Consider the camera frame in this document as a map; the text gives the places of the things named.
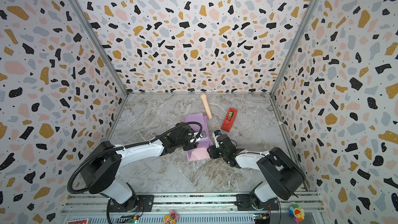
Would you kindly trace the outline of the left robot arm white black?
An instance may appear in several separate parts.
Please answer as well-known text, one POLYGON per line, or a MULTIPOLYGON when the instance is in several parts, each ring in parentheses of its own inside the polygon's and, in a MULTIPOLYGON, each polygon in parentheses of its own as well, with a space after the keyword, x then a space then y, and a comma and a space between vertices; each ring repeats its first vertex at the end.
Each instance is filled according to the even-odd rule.
POLYGON ((116 179, 118 170, 128 164, 151 157, 171 154, 178 148, 192 150, 207 137, 200 123, 181 122, 155 138, 128 145, 100 143, 83 162, 79 174, 90 194, 101 194, 118 204, 134 201, 136 194, 128 183, 116 179))

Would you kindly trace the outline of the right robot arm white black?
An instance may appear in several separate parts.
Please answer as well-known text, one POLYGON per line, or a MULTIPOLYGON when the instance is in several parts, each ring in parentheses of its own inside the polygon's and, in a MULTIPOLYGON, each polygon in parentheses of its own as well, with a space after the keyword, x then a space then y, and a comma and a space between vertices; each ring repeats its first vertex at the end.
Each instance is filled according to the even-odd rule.
POLYGON ((305 182, 304 172, 280 148, 269 151, 248 151, 237 148, 225 134, 216 138, 216 145, 207 148, 210 158, 222 159, 238 169, 260 171, 265 181, 259 183, 249 194, 249 202, 256 208, 275 198, 289 200, 305 182))

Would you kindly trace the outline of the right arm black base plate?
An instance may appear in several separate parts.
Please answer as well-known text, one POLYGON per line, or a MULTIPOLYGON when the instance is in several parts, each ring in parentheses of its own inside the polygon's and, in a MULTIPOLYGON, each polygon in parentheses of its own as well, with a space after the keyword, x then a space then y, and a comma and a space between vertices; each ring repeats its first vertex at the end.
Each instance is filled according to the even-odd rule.
POLYGON ((234 205, 239 211, 278 211, 279 204, 276 198, 267 202, 260 201, 254 194, 237 194, 234 205))

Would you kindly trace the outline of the red tape dispenser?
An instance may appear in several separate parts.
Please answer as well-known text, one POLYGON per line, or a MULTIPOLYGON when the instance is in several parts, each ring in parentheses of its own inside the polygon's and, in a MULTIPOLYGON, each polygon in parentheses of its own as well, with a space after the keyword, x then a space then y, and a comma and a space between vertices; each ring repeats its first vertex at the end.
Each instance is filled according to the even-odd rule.
POLYGON ((234 124, 234 121, 236 119, 238 110, 234 109, 234 108, 229 108, 229 110, 227 111, 227 115, 223 121, 223 124, 221 126, 221 129, 227 132, 231 131, 231 128, 234 124))

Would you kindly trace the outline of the pink wrapping paper sheet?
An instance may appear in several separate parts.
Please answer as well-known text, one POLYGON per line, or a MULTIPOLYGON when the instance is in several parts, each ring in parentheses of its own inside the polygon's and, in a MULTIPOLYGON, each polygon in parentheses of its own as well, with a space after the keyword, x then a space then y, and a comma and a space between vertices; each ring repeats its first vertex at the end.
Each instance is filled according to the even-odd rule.
POLYGON ((207 148, 212 146, 211 135, 207 125, 208 117, 202 113, 188 115, 184 118, 184 122, 198 122, 202 125, 202 132, 205 133, 205 137, 197 141, 197 148, 187 151, 188 161, 198 161, 209 159, 209 153, 207 148))

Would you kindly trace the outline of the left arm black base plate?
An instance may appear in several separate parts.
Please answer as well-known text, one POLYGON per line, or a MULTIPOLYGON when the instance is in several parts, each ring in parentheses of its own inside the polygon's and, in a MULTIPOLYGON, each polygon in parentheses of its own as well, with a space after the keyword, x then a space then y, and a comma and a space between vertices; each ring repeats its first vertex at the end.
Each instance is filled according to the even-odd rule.
POLYGON ((134 195, 123 204, 112 199, 107 206, 107 211, 110 213, 146 213, 152 211, 153 203, 154 195, 134 195))

